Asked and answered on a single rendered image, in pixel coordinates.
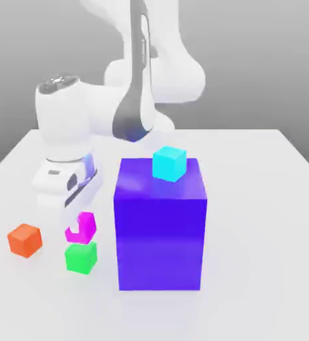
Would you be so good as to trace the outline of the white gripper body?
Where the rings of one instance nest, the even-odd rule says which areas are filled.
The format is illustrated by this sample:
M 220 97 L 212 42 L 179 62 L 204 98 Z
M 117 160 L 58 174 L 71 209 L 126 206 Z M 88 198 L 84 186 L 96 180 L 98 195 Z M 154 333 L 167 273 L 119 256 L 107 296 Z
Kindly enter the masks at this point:
M 46 222 L 68 222 L 77 218 L 94 200 L 103 177 L 99 169 L 88 178 L 65 169 L 36 174 L 37 210 Z

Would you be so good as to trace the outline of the small magenta cube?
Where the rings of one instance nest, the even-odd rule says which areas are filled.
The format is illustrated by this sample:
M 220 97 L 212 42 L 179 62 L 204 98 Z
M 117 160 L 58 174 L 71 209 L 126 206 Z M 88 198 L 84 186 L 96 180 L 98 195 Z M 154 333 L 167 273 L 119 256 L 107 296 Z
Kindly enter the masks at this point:
M 78 233 L 73 233 L 69 227 L 65 230 L 67 241 L 79 244 L 90 243 L 97 231 L 94 214 L 92 212 L 80 212 L 77 222 L 79 225 Z

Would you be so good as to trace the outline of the small green cube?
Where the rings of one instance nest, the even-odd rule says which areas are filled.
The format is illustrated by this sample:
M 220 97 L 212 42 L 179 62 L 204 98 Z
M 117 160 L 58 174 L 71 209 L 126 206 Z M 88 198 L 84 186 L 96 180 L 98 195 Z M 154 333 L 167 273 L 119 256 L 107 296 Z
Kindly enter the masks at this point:
M 97 262 L 97 243 L 71 244 L 65 251 L 67 270 L 89 274 Z

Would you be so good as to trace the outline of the small orange cube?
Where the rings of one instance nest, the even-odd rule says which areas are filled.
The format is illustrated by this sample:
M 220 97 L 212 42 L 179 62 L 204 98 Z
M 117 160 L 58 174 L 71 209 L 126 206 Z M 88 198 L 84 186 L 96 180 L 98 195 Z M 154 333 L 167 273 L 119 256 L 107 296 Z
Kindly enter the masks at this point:
M 20 224 L 7 235 L 12 253 L 29 258 L 43 245 L 41 231 L 29 224 Z

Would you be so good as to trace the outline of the small cyan cube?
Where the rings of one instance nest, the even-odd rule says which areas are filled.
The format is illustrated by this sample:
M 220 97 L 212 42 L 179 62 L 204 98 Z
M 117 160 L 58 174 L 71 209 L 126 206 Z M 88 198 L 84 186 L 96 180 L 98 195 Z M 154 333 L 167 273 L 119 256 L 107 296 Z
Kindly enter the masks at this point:
M 154 178 L 176 182 L 186 173 L 186 150 L 164 146 L 153 154 Z

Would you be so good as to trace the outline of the large purple box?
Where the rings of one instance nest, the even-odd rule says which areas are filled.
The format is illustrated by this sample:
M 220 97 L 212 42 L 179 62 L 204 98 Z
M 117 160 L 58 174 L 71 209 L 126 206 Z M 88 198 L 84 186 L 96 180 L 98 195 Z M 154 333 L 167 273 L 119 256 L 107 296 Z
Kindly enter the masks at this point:
M 207 194 L 196 159 L 177 182 L 122 159 L 114 193 L 120 290 L 199 290 Z

